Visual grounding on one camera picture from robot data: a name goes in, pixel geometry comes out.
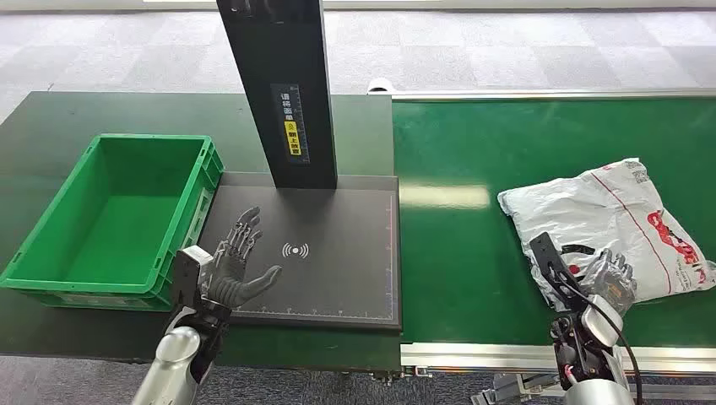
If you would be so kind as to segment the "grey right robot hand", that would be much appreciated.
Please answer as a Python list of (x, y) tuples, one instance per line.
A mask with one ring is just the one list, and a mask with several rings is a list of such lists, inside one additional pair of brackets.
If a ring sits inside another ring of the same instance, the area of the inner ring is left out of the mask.
[(636, 301), (637, 281), (621, 253), (604, 249), (586, 268), (580, 288), (586, 295), (599, 295), (620, 315)]

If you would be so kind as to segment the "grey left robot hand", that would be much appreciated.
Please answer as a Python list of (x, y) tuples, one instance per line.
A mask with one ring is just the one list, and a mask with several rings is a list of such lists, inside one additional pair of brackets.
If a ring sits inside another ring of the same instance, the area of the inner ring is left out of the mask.
[(260, 207), (249, 208), (219, 242), (209, 269), (199, 276), (198, 286), (204, 299), (236, 310), (278, 282), (283, 271), (280, 265), (269, 267), (250, 281), (245, 279), (248, 259), (262, 236), (259, 222)]

